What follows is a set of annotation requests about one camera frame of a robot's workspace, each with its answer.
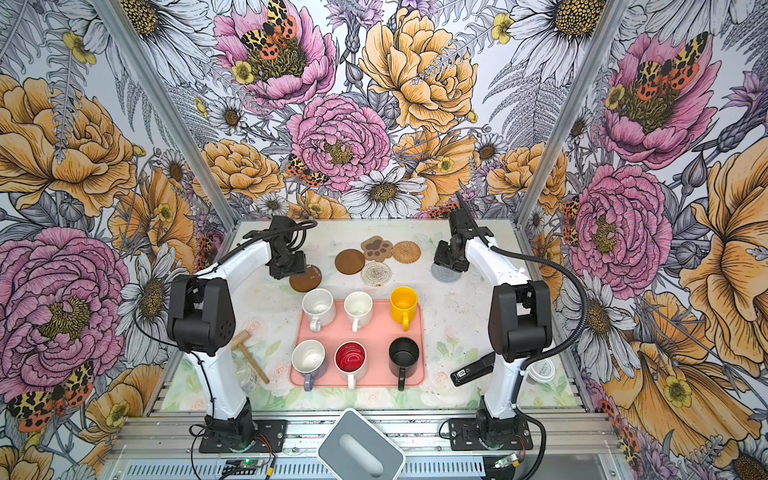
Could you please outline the grey blue round coaster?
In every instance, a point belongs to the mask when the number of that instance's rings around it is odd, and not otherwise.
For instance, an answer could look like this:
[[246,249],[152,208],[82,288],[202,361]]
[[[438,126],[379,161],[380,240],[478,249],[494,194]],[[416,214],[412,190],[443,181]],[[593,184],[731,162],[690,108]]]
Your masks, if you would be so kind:
[[450,268],[432,264],[430,267],[430,273],[434,277],[435,280],[442,282],[442,283],[453,283],[458,281],[462,273],[456,272]]

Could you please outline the brown glossy round coaster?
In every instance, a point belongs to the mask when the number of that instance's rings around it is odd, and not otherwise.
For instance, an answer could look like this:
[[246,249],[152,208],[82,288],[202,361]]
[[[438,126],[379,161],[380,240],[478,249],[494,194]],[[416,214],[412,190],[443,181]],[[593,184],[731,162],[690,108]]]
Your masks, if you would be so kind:
[[291,275],[289,277],[289,284],[296,292],[307,293],[318,288],[322,278],[322,271],[317,266],[308,265],[304,273]]

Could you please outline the woven rattan round coaster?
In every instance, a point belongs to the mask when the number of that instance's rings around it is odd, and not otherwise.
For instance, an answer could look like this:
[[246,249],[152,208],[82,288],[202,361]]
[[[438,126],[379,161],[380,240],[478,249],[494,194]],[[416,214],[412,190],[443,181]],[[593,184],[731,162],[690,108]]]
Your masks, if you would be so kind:
[[413,241],[401,241],[393,247],[394,259],[402,264],[411,264],[421,257],[421,248]]

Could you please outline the dark brown round coaster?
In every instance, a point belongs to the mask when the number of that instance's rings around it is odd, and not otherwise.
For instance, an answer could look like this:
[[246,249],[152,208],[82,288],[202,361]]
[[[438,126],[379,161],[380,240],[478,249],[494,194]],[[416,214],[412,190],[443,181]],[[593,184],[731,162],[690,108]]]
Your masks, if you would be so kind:
[[356,249],[346,249],[341,251],[334,260],[335,268],[344,275],[354,275],[359,273],[366,264],[364,254]]

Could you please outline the paw shaped cork coaster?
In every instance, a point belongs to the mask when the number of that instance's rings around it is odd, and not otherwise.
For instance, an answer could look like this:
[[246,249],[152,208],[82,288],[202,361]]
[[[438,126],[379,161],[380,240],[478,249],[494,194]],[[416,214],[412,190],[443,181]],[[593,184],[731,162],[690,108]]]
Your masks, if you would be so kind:
[[393,244],[381,236],[373,236],[364,240],[360,248],[367,261],[384,262],[393,257]]

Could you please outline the white patterned round coaster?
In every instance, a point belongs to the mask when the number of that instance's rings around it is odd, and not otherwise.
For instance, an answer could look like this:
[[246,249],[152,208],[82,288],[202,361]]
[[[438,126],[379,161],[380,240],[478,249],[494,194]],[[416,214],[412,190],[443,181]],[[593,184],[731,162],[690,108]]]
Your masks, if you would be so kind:
[[369,287],[381,287],[392,278],[391,268],[383,262],[366,264],[360,272],[361,280]]

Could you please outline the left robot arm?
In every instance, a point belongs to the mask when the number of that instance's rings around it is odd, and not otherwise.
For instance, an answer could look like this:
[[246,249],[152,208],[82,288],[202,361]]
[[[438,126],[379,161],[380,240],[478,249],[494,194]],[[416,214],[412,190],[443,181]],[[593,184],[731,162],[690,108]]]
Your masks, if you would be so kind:
[[171,283],[167,336],[195,363],[207,393],[203,446],[245,451],[257,441],[250,401],[239,384],[232,346],[237,326],[231,291],[266,266],[281,280],[306,271],[302,246],[315,220],[275,216],[267,229],[252,230],[212,266]]

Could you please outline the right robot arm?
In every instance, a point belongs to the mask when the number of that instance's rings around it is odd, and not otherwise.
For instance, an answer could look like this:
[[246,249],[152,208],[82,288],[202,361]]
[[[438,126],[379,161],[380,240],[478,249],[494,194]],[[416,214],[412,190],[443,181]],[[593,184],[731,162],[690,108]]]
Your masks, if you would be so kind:
[[474,418],[448,420],[451,449],[530,449],[533,441],[517,397],[525,379],[524,362],[552,342],[549,289],[499,253],[492,232],[478,226],[464,208],[452,211],[449,223],[451,238],[438,244],[434,264],[460,273],[475,267],[493,286],[488,316],[492,352],[450,375],[455,386],[485,375],[491,383]]

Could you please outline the white mug back left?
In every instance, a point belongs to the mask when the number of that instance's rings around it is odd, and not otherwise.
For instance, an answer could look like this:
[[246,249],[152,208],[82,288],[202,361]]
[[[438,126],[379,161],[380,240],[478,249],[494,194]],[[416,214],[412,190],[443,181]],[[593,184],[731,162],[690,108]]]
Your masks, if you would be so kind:
[[332,293],[316,288],[305,294],[302,300],[303,312],[307,315],[310,331],[319,333],[336,318],[336,306]]

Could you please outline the yellow mug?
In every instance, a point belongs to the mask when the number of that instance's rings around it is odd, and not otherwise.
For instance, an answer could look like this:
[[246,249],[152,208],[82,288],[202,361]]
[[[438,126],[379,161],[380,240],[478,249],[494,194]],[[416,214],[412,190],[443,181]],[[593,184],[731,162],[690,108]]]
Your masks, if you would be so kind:
[[416,317],[418,301],[417,293],[406,286],[395,288],[390,295],[390,316],[405,332]]

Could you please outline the white mug back middle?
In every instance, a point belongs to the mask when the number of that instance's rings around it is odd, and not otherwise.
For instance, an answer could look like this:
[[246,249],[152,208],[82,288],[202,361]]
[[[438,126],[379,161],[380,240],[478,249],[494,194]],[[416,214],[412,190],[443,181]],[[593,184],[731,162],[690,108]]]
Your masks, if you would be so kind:
[[358,333],[371,322],[373,306],[372,297],[363,291],[352,292],[345,298],[344,311],[354,333]]

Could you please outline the black mug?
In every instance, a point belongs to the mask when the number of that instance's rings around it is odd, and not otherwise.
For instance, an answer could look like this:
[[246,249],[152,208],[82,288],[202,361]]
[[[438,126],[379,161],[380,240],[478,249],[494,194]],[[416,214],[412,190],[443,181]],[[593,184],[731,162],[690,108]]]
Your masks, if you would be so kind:
[[403,391],[406,380],[411,377],[417,368],[420,358],[418,344],[411,338],[398,337],[389,346],[389,369],[397,379],[397,389]]

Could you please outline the red inside white mug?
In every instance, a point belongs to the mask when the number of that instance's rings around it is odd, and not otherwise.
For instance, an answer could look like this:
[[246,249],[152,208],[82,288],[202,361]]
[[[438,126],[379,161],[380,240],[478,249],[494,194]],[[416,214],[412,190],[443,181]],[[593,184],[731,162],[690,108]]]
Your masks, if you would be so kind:
[[367,351],[359,342],[348,341],[337,348],[334,363],[349,390],[355,390],[368,372],[367,360]]

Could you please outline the clear glass jar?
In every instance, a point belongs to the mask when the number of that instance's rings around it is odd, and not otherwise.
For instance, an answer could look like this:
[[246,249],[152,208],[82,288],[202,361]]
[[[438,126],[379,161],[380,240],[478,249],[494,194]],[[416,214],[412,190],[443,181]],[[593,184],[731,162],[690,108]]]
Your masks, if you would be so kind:
[[236,376],[240,387],[247,395],[250,395],[258,386],[258,374],[248,362],[238,366]]

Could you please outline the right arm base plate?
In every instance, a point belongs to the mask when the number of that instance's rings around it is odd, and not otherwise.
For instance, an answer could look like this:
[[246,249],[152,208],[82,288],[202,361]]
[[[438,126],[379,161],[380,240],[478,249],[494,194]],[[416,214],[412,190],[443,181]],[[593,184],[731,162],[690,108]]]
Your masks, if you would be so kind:
[[534,447],[528,422],[520,416],[490,421],[451,418],[448,440],[453,451],[529,451]]

